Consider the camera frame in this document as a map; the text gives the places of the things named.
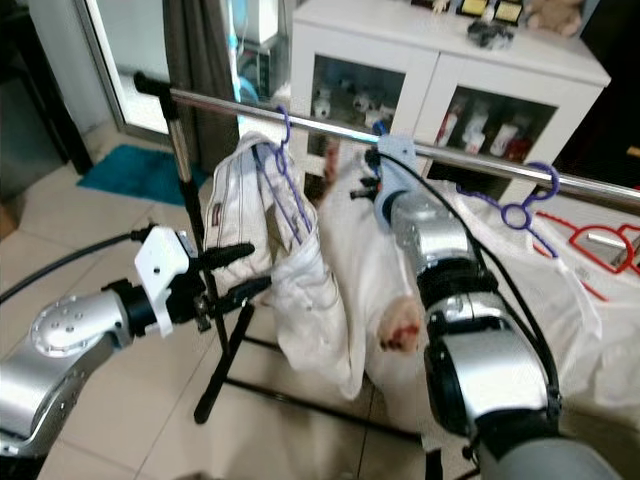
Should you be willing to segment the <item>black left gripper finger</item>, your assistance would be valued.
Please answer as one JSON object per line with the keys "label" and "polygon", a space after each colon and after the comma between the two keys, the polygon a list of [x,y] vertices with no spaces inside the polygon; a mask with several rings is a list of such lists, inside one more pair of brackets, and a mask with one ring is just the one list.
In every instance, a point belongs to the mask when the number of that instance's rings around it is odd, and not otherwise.
{"label": "black left gripper finger", "polygon": [[248,305],[253,298],[268,291],[273,284],[270,276],[255,276],[219,291],[218,285],[212,285],[212,314],[229,314],[237,308]]}
{"label": "black left gripper finger", "polygon": [[256,253],[255,244],[239,242],[220,244],[205,248],[196,257],[196,269],[200,271],[216,271],[230,269],[234,273],[252,273],[253,255]]}

